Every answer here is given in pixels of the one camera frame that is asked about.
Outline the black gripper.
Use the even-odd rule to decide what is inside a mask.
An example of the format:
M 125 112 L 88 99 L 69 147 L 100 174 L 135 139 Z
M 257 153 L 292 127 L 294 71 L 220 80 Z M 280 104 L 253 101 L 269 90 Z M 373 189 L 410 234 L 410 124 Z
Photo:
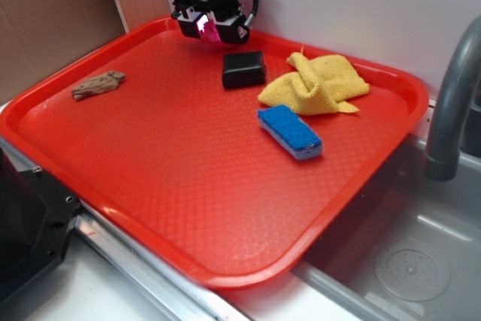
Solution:
M 173 0 L 173 6 L 172 16 L 177 19 L 182 34 L 188 38 L 201 38 L 206 13 L 212 12 L 217 20 L 225 20 L 214 21 L 223 43 L 245 44 L 249 40 L 250 29 L 245 26 L 247 18 L 241 15 L 240 0 Z

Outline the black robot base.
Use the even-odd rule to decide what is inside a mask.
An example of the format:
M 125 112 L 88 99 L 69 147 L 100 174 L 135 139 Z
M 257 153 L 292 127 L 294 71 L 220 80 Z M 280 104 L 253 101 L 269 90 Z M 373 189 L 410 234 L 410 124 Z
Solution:
M 79 198 L 47 171 L 19 171 L 1 152 L 1 305 L 64 260 Z

